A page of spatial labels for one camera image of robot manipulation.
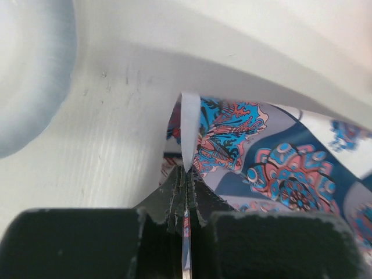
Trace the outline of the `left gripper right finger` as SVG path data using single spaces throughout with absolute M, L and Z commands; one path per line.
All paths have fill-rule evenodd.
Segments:
M 348 225 L 323 212 L 239 212 L 186 176 L 193 278 L 361 278 Z

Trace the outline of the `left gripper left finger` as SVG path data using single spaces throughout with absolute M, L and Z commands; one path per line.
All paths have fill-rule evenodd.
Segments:
M 2 278 L 181 278 L 182 167 L 137 206 L 21 212 L 1 240 Z

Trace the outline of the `patterned placemat cloth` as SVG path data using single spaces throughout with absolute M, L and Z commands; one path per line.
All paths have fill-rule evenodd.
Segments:
M 322 211 L 371 253 L 371 132 L 318 113 L 202 97 L 193 165 L 239 211 Z

